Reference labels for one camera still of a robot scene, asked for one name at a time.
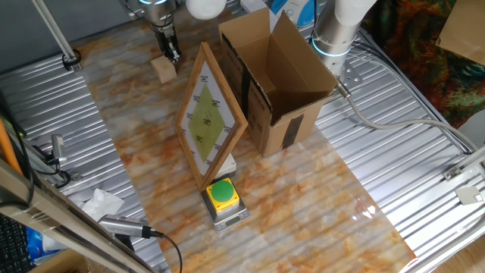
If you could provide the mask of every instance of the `colorful fabric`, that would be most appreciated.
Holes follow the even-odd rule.
[[[485,67],[435,45],[455,3],[378,0],[363,27],[443,117],[458,128],[485,109]]]

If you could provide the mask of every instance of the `orange handle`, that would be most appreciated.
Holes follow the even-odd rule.
[[[2,145],[3,152],[5,153],[5,158],[7,159],[8,164],[15,170],[17,173],[22,174],[22,170],[20,169],[20,165],[17,161],[17,156],[15,156],[14,148],[12,147],[12,143],[8,138],[7,131],[3,124],[3,121],[0,119],[0,144]]]

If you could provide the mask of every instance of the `keyboard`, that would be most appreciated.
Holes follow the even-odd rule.
[[[33,268],[25,227],[0,213],[0,273],[29,272]]]

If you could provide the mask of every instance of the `gray cable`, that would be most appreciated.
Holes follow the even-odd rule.
[[[369,62],[378,64],[378,65],[383,65],[383,66],[386,67],[385,64],[379,63],[378,61],[360,58],[357,55],[351,55],[351,54],[349,54],[349,55],[352,56],[352,57],[355,57],[355,58],[359,58],[362,61],[369,61]],[[390,69],[390,71],[394,74],[394,76],[397,79],[399,79],[399,77],[397,76],[397,73],[395,71],[393,71],[392,69]],[[434,120],[428,120],[428,119],[417,119],[417,120],[411,120],[411,121],[403,121],[403,122],[399,122],[399,123],[395,123],[395,124],[375,124],[372,121],[369,121],[367,118],[365,118],[362,115],[362,113],[358,110],[357,106],[355,105],[354,101],[352,100],[351,96],[349,96],[347,98],[347,101],[349,102],[350,106],[354,110],[355,114],[362,120],[362,122],[365,125],[367,125],[369,127],[373,127],[373,128],[381,129],[381,130],[390,130],[390,129],[396,129],[396,128],[399,128],[399,127],[404,127],[404,126],[408,126],[408,125],[412,125],[412,124],[432,124],[432,125],[447,129],[451,133],[455,134],[461,141],[463,141],[463,143],[468,145],[473,150],[473,152],[478,150],[477,146],[475,146],[475,144],[473,142],[471,142],[471,140],[469,140],[462,132],[460,132],[459,130],[456,130],[454,127],[452,127],[448,124],[445,124],[441,121],[434,121]]]

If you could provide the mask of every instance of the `orange marble pattern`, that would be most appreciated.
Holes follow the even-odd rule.
[[[158,82],[151,30],[135,22],[79,49],[108,132],[153,228],[174,239],[185,272],[398,272],[415,256],[317,129],[305,141],[262,158],[247,133],[233,150],[233,182],[252,216],[215,232],[179,140],[174,116],[200,42],[220,54],[217,25],[185,9],[176,28],[177,79]],[[172,272],[178,257],[164,240]]]

